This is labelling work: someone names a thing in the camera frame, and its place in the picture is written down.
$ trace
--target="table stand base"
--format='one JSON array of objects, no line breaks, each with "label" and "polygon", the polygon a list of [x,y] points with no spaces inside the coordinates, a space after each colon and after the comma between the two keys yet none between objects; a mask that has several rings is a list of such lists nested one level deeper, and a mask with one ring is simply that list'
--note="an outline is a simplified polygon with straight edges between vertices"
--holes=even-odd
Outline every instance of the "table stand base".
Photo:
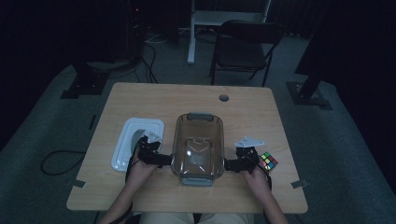
[{"label": "table stand base", "polygon": [[286,82],[288,89],[296,105],[318,105],[322,110],[332,110],[328,100],[323,99],[320,90],[317,89],[311,97],[302,97],[300,89],[304,85],[303,82]]},{"label": "table stand base", "polygon": [[80,95],[101,95],[109,73],[94,71],[90,73],[93,78],[85,78],[77,74],[69,90],[62,93],[61,99],[78,99]]}]

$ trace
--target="person's right hand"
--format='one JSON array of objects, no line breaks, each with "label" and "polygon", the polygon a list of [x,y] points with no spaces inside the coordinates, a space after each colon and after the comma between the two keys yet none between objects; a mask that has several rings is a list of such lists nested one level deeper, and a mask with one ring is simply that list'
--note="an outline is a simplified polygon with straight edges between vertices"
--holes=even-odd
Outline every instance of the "person's right hand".
[{"label": "person's right hand", "polygon": [[256,198],[260,199],[263,194],[271,192],[267,183],[267,177],[264,171],[259,167],[256,166],[251,174],[248,171],[243,171],[241,174],[247,181],[250,190]]}]

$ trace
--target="black chair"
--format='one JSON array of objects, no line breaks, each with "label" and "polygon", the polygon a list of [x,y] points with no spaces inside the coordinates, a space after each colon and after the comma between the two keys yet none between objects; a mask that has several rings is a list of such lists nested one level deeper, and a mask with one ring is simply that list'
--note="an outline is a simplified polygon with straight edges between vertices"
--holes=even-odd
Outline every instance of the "black chair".
[{"label": "black chair", "polygon": [[215,83],[216,70],[252,72],[250,77],[252,79],[258,71],[265,68],[263,87],[271,65],[273,50],[283,34],[283,27],[274,22],[224,22],[217,31],[210,67],[211,85]]}]

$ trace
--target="rubik's cube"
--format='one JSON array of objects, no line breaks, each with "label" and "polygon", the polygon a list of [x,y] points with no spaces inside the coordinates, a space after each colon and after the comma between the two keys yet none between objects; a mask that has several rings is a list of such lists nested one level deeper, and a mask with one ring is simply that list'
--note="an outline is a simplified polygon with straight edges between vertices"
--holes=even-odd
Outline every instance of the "rubik's cube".
[{"label": "rubik's cube", "polygon": [[262,158],[262,166],[265,170],[270,171],[277,165],[277,160],[271,156],[269,152],[265,152],[261,155]]}]

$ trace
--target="white plastic holder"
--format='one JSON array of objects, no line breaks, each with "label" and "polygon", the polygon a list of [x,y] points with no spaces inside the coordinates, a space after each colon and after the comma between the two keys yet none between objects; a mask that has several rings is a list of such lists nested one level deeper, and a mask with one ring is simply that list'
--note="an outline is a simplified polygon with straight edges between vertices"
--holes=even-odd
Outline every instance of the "white plastic holder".
[{"label": "white plastic holder", "polygon": [[145,130],[144,134],[148,137],[148,142],[162,142],[163,140],[163,121],[160,119],[128,119],[121,131],[119,141],[114,149],[113,157],[111,159],[111,166],[114,170],[119,172],[126,172],[128,168],[129,159],[131,159],[132,137],[138,130]]},{"label": "white plastic holder", "polygon": [[244,137],[241,141],[234,143],[236,147],[257,147],[264,146],[264,142],[249,137]]}]

